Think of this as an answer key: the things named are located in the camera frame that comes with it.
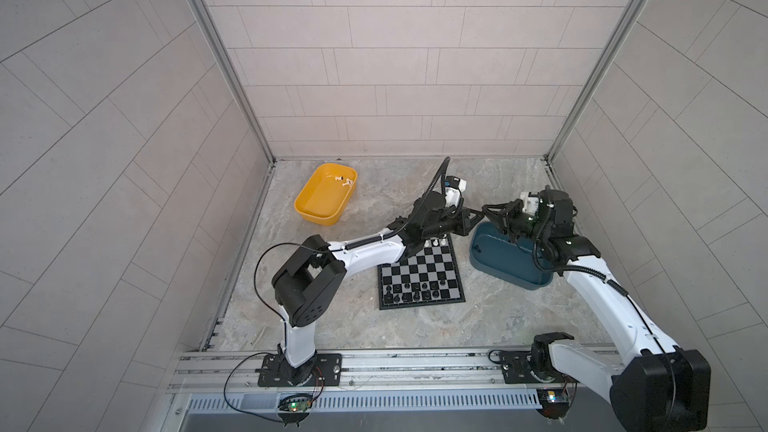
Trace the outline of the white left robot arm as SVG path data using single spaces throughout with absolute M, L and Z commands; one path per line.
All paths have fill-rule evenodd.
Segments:
M 351 241 L 307 238 L 275 273 L 271 284 L 284 323 L 281 364 L 307 374 L 316 361 L 315 322 L 326 312 L 345 278 L 408 259 L 429 239 L 467 236 L 484 214 L 464 205 L 466 182 L 447 174 L 445 158 L 410 213 L 384 229 Z

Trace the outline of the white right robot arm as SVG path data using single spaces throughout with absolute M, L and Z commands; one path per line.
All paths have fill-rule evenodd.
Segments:
M 711 367 L 658 327 L 616 280 L 600 251 L 575 231 L 570 196 L 547 187 L 506 204 L 486 204 L 486 218 L 512 242 L 531 243 L 533 265 L 563 277 L 611 337 L 619 361 L 565 333 L 540 334 L 531 346 L 533 376 L 570 377 L 601 396 L 627 431 L 701 431 L 708 421 Z

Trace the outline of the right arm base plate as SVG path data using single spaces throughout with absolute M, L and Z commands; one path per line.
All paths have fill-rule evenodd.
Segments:
M 529 351 L 494 350 L 489 358 L 500 366 L 504 383 L 507 385 L 544 384 L 563 386 L 568 380 L 554 370 L 535 370 Z

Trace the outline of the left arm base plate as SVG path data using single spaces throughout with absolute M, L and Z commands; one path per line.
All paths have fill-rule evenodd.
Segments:
M 316 353 L 298 367 L 290 365 L 283 354 L 268 353 L 259 370 L 259 387 L 338 386 L 342 369 L 341 354 Z

